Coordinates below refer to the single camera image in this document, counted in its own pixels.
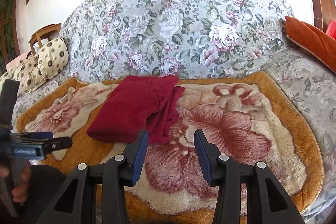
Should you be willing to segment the person's left hand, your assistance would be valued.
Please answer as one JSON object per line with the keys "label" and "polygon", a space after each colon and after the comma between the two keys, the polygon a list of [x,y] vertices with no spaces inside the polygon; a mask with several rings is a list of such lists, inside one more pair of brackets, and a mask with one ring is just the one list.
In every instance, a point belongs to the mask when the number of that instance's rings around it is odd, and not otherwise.
{"label": "person's left hand", "polygon": [[30,162],[25,160],[23,164],[21,178],[18,179],[18,182],[14,185],[15,187],[12,190],[13,202],[19,204],[25,203],[28,198],[29,180],[31,178]]}

